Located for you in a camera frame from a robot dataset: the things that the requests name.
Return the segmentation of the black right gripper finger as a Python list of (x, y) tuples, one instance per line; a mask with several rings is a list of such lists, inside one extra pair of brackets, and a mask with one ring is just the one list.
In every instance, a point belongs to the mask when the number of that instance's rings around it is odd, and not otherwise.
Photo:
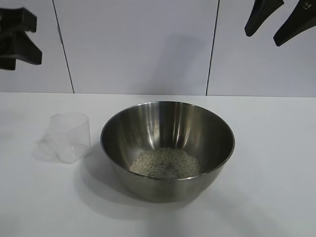
[(316, 26), (316, 1), (299, 0), (288, 19), (279, 28), (273, 39), (281, 46), (305, 30)]
[(284, 5), (283, 0), (255, 0), (244, 27), (246, 36), (254, 35), (263, 22), (282, 5)]

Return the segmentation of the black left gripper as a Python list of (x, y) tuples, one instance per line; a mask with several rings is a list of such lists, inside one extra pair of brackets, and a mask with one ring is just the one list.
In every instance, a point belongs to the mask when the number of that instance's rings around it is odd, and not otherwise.
[[(36, 32), (37, 17), (24, 7), (0, 9), (0, 32)], [(32, 65), (42, 63), (42, 51), (26, 33), (15, 32), (0, 40), (0, 68), (14, 71), (16, 60)]]

